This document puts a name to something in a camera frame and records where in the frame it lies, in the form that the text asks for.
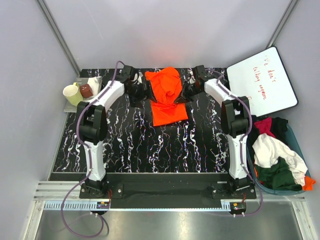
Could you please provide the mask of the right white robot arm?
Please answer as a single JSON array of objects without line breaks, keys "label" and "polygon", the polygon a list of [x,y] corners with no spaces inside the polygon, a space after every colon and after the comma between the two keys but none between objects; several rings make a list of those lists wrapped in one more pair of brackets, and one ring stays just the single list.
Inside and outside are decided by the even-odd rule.
[{"label": "right white robot arm", "polygon": [[221,109],[220,126],[227,136],[229,145],[228,195],[239,198],[251,185],[251,175],[247,164],[247,138],[252,130],[253,120],[247,97],[239,97],[228,90],[213,75],[200,75],[195,82],[184,82],[182,90],[174,100],[175,104],[192,101],[199,93],[206,93],[219,103]]}]

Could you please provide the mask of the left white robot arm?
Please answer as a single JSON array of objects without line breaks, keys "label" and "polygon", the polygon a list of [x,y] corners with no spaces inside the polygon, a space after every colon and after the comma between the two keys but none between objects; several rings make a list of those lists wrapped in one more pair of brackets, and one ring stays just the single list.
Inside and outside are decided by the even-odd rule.
[{"label": "left white robot arm", "polygon": [[83,145],[87,167],[85,178],[79,184],[82,192],[97,198],[108,193],[103,160],[103,142],[108,133],[107,111],[123,95],[128,95],[133,108],[142,108],[145,100],[157,101],[151,83],[135,73],[114,77],[96,97],[77,105],[76,136]]}]

